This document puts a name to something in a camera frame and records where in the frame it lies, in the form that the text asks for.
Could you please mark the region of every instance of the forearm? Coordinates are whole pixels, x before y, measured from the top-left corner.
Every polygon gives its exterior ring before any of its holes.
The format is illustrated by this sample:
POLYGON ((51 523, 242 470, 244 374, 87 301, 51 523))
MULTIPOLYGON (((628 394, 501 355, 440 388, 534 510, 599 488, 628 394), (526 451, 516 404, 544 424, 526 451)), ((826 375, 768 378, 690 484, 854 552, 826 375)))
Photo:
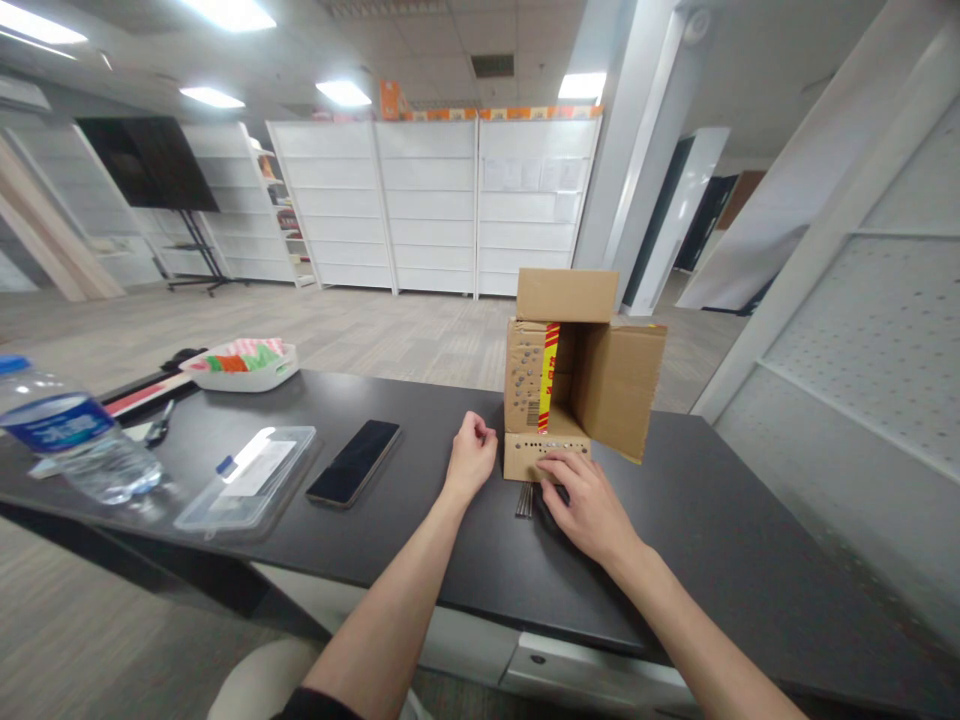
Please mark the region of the forearm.
POLYGON ((700 609, 653 549, 637 540, 607 571, 657 634, 708 717, 805 717, 700 609))
POLYGON ((303 682, 366 720, 395 718, 413 678, 466 503, 441 493, 303 682))

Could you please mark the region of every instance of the ceiling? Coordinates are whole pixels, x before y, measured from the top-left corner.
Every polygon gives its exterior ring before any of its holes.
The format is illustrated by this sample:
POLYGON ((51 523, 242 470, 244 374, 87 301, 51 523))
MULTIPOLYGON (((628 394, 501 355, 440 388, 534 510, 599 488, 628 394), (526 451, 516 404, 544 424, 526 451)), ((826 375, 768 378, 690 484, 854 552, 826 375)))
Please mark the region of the ceiling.
POLYGON ((77 54, 74 62, 0 37, 0 63, 181 117, 210 114, 179 94, 179 87, 194 85, 246 102, 230 117, 309 117, 323 102, 315 83, 344 76, 374 99, 376 80, 396 80, 421 107, 546 105, 556 102, 586 4, 445 0, 435 14, 334 19, 318 0, 259 2, 278 26, 231 34, 177 0, 21 0, 90 43, 63 48, 77 54), (113 72, 97 49, 107 52, 113 72), (469 55, 492 53, 516 54, 515 77, 474 78, 469 55))
POLYGON ((725 155, 776 157, 883 5, 740 0, 726 8, 684 130, 727 126, 725 155))
MULTIPOLYGON (((231 34, 178 0, 19 2, 90 43, 69 49, 78 57, 71 61, 0 37, 0 65, 152 112, 242 119, 261 140, 263 120, 309 117, 323 103, 315 83, 343 76, 374 99, 378 79, 396 80, 421 108, 555 103, 568 68, 603 69, 579 67, 578 57, 585 38, 609 57, 618 17, 610 6, 619 7, 615 0, 431 0, 441 12, 340 20, 320 0, 258 0, 278 27, 231 34), (469 55, 490 53, 515 53, 516 76, 476 80, 469 55), (191 85, 216 87, 247 107, 208 108, 180 95, 191 85)), ((817 81, 839 67, 883 1, 712 4, 722 10, 686 130, 730 126, 725 155, 773 157, 826 86, 817 81)), ((586 55, 597 62, 596 52, 586 55)))

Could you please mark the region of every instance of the fluorescent light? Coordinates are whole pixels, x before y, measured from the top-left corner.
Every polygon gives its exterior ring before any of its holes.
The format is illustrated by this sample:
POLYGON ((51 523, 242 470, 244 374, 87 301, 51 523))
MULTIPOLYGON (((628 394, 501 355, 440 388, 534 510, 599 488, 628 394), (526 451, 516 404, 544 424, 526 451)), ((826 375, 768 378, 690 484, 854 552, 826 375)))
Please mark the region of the fluorescent light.
POLYGON ((246 103, 243 103, 236 98, 232 98, 226 93, 222 93, 219 90, 214 90, 213 88, 180 88, 182 92, 187 97, 191 97, 194 100, 199 100, 204 102, 207 105, 213 105, 214 107, 219 108, 238 108, 246 107, 246 103))
POLYGON ((38 47, 41 50, 46 50, 47 52, 52 52, 54 55, 60 55, 61 57, 66 57, 66 58, 70 58, 71 60, 76 60, 76 58, 73 55, 67 55, 66 53, 60 52, 59 50, 48 48, 46 45, 35 43, 32 40, 27 40, 26 38, 22 38, 19 35, 11 35, 10 33, 5 33, 3 30, 0 30, 0 35, 3 35, 4 37, 8 37, 8 38, 13 38, 14 40, 19 40, 20 42, 26 43, 27 45, 32 45, 33 47, 38 47))
POLYGON ((344 107, 357 107, 359 105, 370 104, 370 98, 364 95, 363 90, 354 85, 350 80, 334 80, 328 83, 317 83, 317 90, 338 105, 343 105, 344 107))
POLYGON ((250 32, 277 23, 253 0, 181 0, 214 25, 230 32, 250 32))
POLYGON ((86 40, 83 35, 70 28, 21 10, 16 5, 2 0, 0 0, 0 25, 50 45, 70 45, 86 40))
POLYGON ((573 75, 564 75, 563 82, 560 83, 561 98, 578 98, 581 100, 592 100, 600 97, 603 92, 603 83, 607 79, 606 73, 575 73, 573 75))

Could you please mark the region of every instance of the colorful items in basket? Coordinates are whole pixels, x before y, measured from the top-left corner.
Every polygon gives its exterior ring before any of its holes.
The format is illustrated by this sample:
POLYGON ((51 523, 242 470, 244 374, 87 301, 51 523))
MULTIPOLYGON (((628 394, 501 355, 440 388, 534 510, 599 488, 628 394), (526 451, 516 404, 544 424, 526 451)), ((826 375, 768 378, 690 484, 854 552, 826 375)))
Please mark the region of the colorful items in basket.
POLYGON ((202 372, 253 372, 262 370, 283 357, 283 340, 241 338, 227 345, 223 355, 207 355, 190 363, 191 370, 202 372))

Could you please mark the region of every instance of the black smartphone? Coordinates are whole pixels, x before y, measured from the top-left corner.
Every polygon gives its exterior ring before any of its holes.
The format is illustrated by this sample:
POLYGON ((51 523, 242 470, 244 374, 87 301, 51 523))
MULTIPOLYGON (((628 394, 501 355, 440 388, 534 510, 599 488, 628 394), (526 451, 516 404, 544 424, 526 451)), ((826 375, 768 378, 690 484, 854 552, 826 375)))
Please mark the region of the black smartphone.
POLYGON ((400 426, 367 420, 307 489, 307 499, 348 508, 400 436, 400 426))

